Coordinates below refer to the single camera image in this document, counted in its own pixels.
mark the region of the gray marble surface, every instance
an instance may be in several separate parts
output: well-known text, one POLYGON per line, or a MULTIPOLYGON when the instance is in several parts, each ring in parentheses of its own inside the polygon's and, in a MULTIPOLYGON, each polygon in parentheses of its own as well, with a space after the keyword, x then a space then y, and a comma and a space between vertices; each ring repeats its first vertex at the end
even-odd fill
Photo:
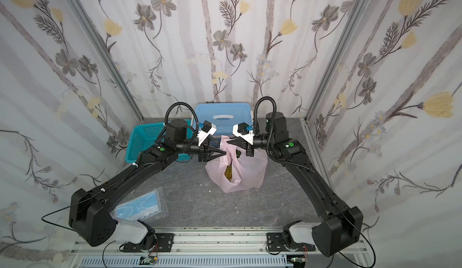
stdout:
MULTIPOLYGON (((163 120, 148 119, 145 123, 159 121, 163 120)), ((263 121, 259 119, 261 129, 264 129, 263 121)), ((287 119, 287 129, 292 138, 307 148, 299 119, 287 119)), ((259 189, 227 194, 211 181, 205 163, 193 156, 188 163, 174 162, 138 186, 122 202, 158 187, 164 192, 168 215, 157 220, 147 219, 147 224, 154 227, 284 226, 295 220, 319 221, 294 177, 271 160, 259 189)))

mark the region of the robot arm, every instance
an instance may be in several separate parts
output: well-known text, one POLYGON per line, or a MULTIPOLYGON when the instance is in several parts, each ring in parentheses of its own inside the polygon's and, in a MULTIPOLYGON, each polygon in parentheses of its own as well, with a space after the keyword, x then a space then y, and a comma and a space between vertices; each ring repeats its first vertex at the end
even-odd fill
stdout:
MULTIPOLYGON (((290 247, 293 242, 314 242, 321 253, 331 256, 357 242, 363 220, 361 211, 357 207, 350 208, 321 178, 303 146, 289 138, 284 115, 275 110, 267 114, 268 134, 259 135, 256 125, 257 135, 245 123, 236 125, 233 133, 237 137, 229 143, 245 149, 247 156, 253 156, 255 148, 266 149, 273 161, 281 163, 295 177, 321 219, 321 224, 315 227, 303 223, 292 225, 286 244, 290 247)), ((214 125, 204 122, 201 131, 194 133, 198 136, 191 140, 186 139, 188 128, 191 127, 184 120, 171 121, 165 126, 164 142, 159 138, 156 144, 139 154, 134 165, 98 187, 76 191, 71 198, 69 226, 91 246, 118 240, 130 242, 130 249, 133 249, 130 252, 151 250, 157 242, 152 228, 140 221, 113 219, 110 212, 138 185, 168 167, 180 153, 197 154, 199 161, 205 162, 225 155, 210 146, 210 141, 214 140, 210 135, 216 130, 214 125)))
POLYGON ((295 243, 315 244, 325 256, 331 256, 359 241, 359 230, 363 222, 363 215, 358 207, 350 208, 336 193, 332 191, 326 181, 316 171, 309 160, 306 150, 296 140, 289 137, 286 128, 286 118, 280 112, 266 115, 266 131, 273 125, 272 137, 269 134, 254 135, 253 129, 245 123, 234 126, 234 138, 228 143, 246 150, 247 156, 253 156, 254 149, 270 148, 269 153, 281 162, 297 180, 307 194, 318 214, 321 224, 318 226, 296 223, 289 227, 286 245, 295 243), (308 169, 289 163, 300 163, 308 169))

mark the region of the wall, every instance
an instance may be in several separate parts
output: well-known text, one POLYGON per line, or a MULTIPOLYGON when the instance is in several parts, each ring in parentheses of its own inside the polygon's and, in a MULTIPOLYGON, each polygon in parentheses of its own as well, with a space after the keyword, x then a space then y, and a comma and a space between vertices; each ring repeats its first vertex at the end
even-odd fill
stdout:
POLYGON ((310 119, 378 267, 458 267, 462 0, 371 0, 310 119))
POLYGON ((298 117, 355 0, 80 1, 146 117, 267 95, 298 117))
POLYGON ((77 234, 40 218, 111 178, 137 122, 65 0, 0 13, 0 262, 60 267, 77 234))

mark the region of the blue face mask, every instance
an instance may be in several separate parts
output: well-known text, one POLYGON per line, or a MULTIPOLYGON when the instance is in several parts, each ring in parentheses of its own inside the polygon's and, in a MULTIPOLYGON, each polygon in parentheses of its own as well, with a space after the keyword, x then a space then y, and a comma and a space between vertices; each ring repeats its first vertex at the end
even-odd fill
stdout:
POLYGON ((125 220, 143 220, 161 211, 157 203, 157 190, 118 205, 115 208, 115 216, 125 220))

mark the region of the pink plastic bag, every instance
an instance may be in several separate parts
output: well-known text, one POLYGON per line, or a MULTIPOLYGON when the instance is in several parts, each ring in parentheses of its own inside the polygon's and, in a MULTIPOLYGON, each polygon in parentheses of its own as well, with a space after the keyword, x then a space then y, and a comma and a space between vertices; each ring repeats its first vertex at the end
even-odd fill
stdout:
POLYGON ((209 177, 225 193, 261 187, 268 164, 266 152, 255 149, 254 156, 248 157, 244 149, 228 144, 229 139, 227 136, 221 136, 220 149, 226 151, 226 155, 209 161, 205 165, 209 177), (236 150, 241 152, 239 158, 237 158, 236 150), (225 177, 225 171, 231 163, 232 178, 229 181, 225 177))

